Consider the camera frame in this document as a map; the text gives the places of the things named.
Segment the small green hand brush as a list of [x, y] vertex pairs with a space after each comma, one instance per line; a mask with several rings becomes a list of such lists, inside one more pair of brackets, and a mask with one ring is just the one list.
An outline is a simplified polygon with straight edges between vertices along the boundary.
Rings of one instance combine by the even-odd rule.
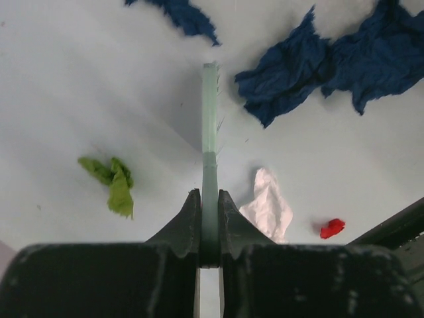
[[201, 94], [201, 240], [199, 261], [202, 268], [219, 266], [219, 214], [217, 179], [219, 67], [211, 62], [203, 65]]

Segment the large dark blue paper scrap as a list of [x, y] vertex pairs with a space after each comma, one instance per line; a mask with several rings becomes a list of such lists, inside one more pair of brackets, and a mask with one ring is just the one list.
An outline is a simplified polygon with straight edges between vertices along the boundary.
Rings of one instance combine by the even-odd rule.
[[355, 111], [400, 95], [423, 79], [423, 13], [399, 1], [379, 1], [358, 30], [331, 42], [320, 36], [310, 9], [288, 37], [264, 53], [257, 67], [235, 76], [244, 108], [264, 128], [320, 89], [324, 97], [349, 91]]

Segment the small dark blue paper scrap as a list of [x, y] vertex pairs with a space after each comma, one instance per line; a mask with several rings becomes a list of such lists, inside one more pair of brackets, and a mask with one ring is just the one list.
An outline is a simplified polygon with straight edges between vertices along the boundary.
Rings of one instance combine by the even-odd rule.
[[221, 43], [215, 33], [211, 19], [188, 0], [147, 0], [145, 3], [161, 9], [176, 28], [182, 29], [185, 36], [205, 36], [213, 46]]

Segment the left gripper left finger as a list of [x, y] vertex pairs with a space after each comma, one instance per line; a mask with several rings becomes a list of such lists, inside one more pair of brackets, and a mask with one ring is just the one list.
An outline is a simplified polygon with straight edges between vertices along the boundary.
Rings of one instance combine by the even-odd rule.
[[201, 198], [146, 242], [34, 244], [1, 280], [2, 317], [198, 317]]

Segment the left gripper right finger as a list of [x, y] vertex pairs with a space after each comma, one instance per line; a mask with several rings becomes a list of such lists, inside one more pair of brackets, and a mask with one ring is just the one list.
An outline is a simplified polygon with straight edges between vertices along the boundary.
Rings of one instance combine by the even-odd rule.
[[276, 244], [218, 199], [222, 317], [419, 317], [401, 262], [371, 245]]

